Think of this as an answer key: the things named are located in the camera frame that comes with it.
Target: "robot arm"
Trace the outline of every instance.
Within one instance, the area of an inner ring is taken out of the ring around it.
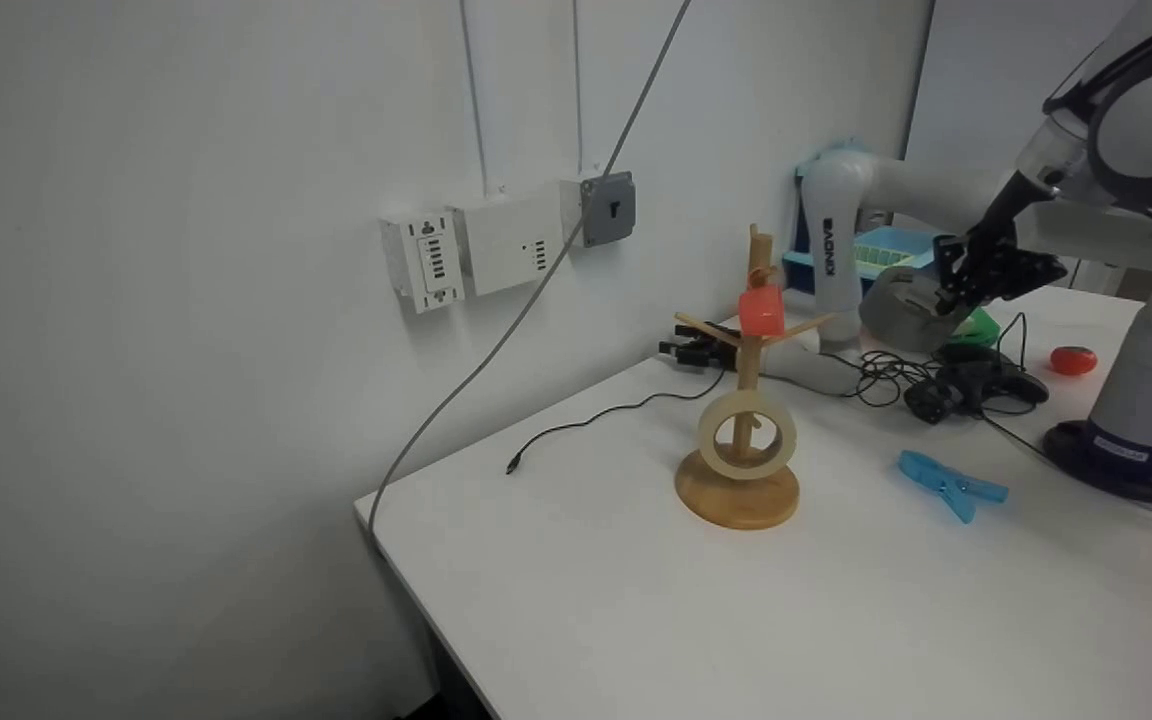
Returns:
[[[1152,0],[1073,74],[1043,104],[1049,120],[998,191],[948,183],[895,160],[822,158],[806,167],[806,215],[816,252],[822,312],[834,316],[823,350],[858,343],[864,327],[895,350],[927,352],[957,326],[1004,298],[1025,298],[1065,270],[1017,244],[1017,215],[1031,203],[1137,214],[1152,220]],[[885,274],[861,304],[852,260],[858,215],[885,203],[957,235],[937,241],[933,274]],[[1124,234],[1152,257],[1152,234]],[[1152,301],[1140,309],[1090,419],[1043,441],[1073,476],[1121,496],[1152,501]]]
[[[989,214],[963,241],[940,241],[937,312],[1014,301],[1062,278],[1054,257],[1017,252],[1017,215],[1030,203],[1065,196],[1152,215],[1152,0],[1130,11],[1043,112],[1049,126]]]
[[[1009,179],[960,183],[864,153],[823,153],[800,171],[809,235],[816,252],[816,298],[828,312],[823,343],[861,342],[861,290],[852,260],[858,215],[885,203],[952,235],[937,241],[937,274],[891,274],[864,301],[864,327],[914,352],[927,352],[979,304],[1025,298],[1065,270],[1049,252],[1017,244],[1017,215],[1031,203],[1152,215],[1152,0],[1073,74],[1043,104],[1049,120],[1020,153]]]

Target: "red object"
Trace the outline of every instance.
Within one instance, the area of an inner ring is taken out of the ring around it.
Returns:
[[[1096,352],[1065,343],[1065,350],[1054,350],[1049,363],[1054,363],[1057,376],[1090,376],[1096,370]]]
[[[737,304],[739,336],[777,342],[786,336],[786,290],[750,290]]]

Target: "white wall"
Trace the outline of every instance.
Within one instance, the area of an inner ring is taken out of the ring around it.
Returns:
[[[592,158],[668,11],[580,6]],[[555,278],[416,465],[722,312],[790,163],[899,146],[922,30],[701,0],[627,153],[637,241]],[[406,319],[371,215],[436,196],[480,196],[458,0],[0,0],[0,715],[424,691],[351,501],[521,304]]]
[[[1014,167],[1057,86],[1137,0],[937,0],[910,160]]]

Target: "white box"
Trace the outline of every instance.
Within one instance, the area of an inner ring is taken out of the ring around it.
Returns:
[[[461,210],[475,298],[536,283],[567,241],[562,190]]]
[[[390,279],[416,316],[465,301],[465,270],[458,244],[458,215],[424,210],[381,220]]]

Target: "electrical outlet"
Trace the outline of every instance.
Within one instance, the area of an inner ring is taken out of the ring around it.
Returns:
[[[580,220],[583,244],[617,244],[632,235],[640,210],[632,171],[580,179]]]
[[[390,279],[416,316],[465,301],[458,215],[449,210],[390,215],[381,220],[381,234]]]
[[[461,223],[475,298],[536,283],[567,235],[562,190],[461,210]]]

